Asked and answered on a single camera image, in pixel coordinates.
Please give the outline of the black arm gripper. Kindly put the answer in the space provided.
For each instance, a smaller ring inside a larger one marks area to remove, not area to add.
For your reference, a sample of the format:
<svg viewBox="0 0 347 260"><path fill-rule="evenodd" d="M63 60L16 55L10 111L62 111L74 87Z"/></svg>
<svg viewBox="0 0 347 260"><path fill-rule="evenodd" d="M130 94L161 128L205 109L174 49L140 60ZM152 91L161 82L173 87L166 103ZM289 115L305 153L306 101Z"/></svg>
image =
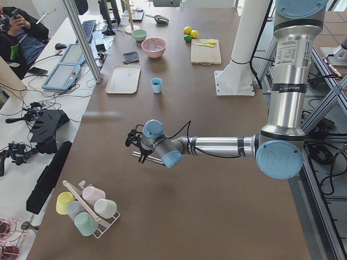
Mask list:
<svg viewBox="0 0 347 260"><path fill-rule="evenodd" d="M125 146L129 147L130 145L134 145L139 148L140 155L138 162L143 164L146 160L146 157L152 153L152 148L144 148L141 144L142 140L142 132L139 132L137 129L139 126L144 127L142 124L137 124L128 134L125 140Z"/></svg>

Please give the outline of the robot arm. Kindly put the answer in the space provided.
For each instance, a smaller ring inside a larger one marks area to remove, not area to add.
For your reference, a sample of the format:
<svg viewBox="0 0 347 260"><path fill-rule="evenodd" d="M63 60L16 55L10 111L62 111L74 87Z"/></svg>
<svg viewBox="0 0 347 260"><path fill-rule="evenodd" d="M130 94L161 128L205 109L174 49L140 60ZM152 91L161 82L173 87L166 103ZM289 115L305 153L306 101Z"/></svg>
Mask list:
<svg viewBox="0 0 347 260"><path fill-rule="evenodd" d="M259 169L274 179L288 179L303 166L305 133L301 113L307 90L313 41L323 29L326 1L245 1L236 33L230 63L215 73L219 95L248 95L252 91L250 61L256 40L275 6L273 34L277 40L268 121L259 134L251 137L170 138L163 124L155 119L142 131L133 129L125 145L139 148L141 163L152 153L156 162L172 168L185 154L220 158L253 156Z"/></svg>

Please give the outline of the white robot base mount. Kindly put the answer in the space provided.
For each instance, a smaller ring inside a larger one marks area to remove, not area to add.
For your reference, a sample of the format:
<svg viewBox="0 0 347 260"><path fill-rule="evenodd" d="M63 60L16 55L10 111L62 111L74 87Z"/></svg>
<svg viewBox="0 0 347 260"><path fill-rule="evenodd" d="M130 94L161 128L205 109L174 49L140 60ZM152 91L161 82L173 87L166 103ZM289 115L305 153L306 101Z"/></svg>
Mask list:
<svg viewBox="0 0 347 260"><path fill-rule="evenodd" d="M215 71L218 96L253 96L253 51L272 6L270 0L247 0L244 3L230 63L224 70Z"/></svg>

